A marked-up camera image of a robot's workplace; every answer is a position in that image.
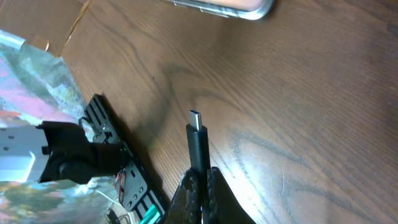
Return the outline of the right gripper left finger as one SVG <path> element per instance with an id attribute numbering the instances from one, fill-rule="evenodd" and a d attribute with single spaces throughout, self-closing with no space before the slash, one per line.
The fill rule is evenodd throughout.
<path id="1" fill-rule="evenodd" d="M 201 203 L 199 180 L 193 169 L 183 174 L 164 218 L 165 224 L 199 224 Z"/>

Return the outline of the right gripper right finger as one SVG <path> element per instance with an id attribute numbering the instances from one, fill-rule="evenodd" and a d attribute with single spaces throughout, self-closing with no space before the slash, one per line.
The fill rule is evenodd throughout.
<path id="1" fill-rule="evenodd" d="M 234 196 L 223 174 L 217 167 L 207 170 L 208 223 L 255 224 Z"/>

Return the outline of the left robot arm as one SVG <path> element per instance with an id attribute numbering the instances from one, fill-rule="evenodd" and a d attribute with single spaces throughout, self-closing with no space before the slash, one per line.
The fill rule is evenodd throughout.
<path id="1" fill-rule="evenodd" d="M 1 180 L 39 183 L 70 180 L 87 184 L 127 166 L 129 154 L 119 144 L 90 142 L 75 123 L 44 121 L 1 128 Z"/>

